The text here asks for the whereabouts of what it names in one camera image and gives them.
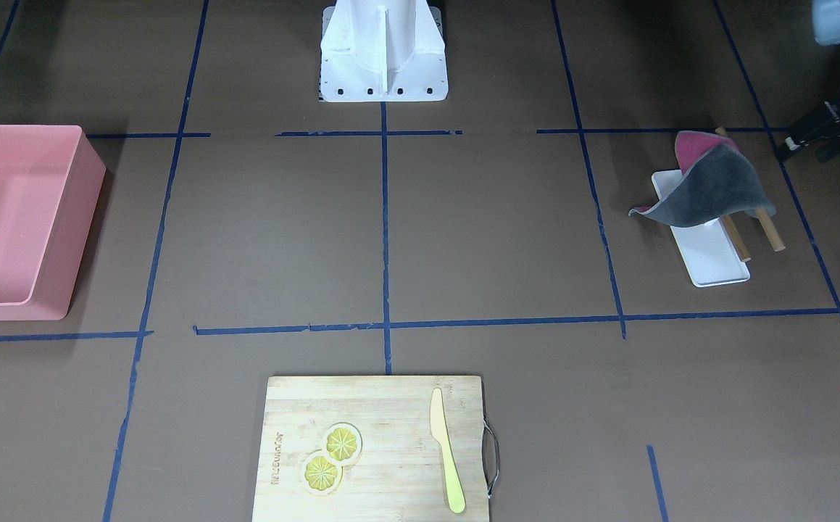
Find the white rectangular tray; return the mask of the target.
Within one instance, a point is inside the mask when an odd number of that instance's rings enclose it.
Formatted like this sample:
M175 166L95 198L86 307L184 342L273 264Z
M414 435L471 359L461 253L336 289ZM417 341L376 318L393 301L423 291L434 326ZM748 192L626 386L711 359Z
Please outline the white rectangular tray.
M697 288L747 282L750 272L741 261L722 222L712 219L694 227L671 227L689 275Z

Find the yellow plastic knife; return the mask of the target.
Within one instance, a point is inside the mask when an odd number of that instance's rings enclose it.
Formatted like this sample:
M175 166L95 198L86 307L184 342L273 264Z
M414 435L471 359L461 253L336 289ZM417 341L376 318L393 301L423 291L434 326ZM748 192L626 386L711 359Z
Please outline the yellow plastic knife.
M447 505L453 513L463 513L466 509L466 499L452 454L452 442L447 431L445 403L441 389L433 389L431 393L429 416L432 437L440 448Z

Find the rear lemon slice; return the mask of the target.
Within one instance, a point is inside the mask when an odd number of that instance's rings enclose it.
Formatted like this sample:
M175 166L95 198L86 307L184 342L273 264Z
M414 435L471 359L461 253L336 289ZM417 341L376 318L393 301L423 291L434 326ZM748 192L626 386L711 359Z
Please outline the rear lemon slice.
M353 465L363 449L360 430L352 423L331 424L321 437L321 449L329 463L341 467Z

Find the grey and pink cloth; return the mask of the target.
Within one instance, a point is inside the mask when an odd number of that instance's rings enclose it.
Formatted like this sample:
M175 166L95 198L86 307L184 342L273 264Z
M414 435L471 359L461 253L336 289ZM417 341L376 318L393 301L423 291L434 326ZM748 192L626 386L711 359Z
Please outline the grey and pink cloth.
M757 170L731 138L682 130L675 138L674 152L681 172L677 187L652 206L632 208L631 217L690 228L735 212L754 218L758 209L771 217L776 214Z

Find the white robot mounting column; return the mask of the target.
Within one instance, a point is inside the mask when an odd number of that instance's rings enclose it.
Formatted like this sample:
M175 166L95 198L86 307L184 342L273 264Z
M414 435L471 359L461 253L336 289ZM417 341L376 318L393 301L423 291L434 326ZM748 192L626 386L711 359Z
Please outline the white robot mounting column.
M330 103L449 95L441 1L337 1L323 10L318 96Z

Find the lemon slice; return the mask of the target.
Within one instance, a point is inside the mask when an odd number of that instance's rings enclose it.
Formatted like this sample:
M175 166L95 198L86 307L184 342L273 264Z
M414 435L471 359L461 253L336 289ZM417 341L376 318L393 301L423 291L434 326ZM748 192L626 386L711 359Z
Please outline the lemon slice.
M363 449L360 430L352 423L331 424L321 437L321 449L329 463L341 467L353 465Z
M300 478L306 492L325 496L336 492L344 477L344 467L333 462L324 452L313 452L304 459Z

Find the pink plastic bin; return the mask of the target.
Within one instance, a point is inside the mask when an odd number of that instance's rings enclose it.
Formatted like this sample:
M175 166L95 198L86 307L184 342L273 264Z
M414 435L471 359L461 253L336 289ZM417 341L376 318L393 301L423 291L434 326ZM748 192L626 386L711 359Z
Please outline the pink plastic bin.
M77 125L0 125L0 321L61 320L107 169Z

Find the bamboo cutting board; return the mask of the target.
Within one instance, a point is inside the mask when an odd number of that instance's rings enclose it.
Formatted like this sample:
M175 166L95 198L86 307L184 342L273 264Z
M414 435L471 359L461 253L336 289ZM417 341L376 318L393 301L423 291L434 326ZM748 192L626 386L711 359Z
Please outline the bamboo cutting board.
M466 509L450 511L430 430L441 389ZM302 463L334 423L360 430L363 449L336 492L314 496ZM488 521L496 479L485 467L490 433L479 376L273 376L267 381L254 521Z

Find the front lemon slice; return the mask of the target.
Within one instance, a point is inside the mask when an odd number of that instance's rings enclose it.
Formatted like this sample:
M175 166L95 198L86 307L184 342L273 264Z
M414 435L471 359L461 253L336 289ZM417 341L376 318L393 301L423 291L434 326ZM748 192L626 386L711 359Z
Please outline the front lemon slice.
M300 478L306 492L325 496L336 492L344 477L344 467L333 462L324 452L313 452L304 459Z

